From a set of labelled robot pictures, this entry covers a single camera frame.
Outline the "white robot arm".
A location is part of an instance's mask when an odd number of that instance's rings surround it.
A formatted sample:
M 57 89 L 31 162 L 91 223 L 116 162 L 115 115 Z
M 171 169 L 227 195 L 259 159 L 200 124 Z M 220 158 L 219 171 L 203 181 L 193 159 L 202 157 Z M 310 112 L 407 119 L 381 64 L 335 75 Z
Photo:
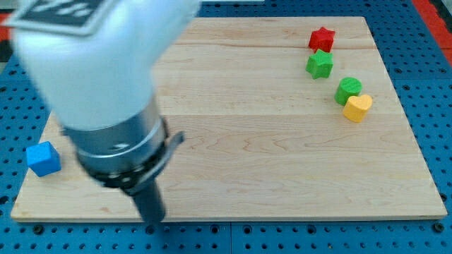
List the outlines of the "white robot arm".
M 151 69 L 198 0 L 26 1 L 4 22 L 33 85 L 87 173 L 131 196 L 155 190 L 168 136 Z

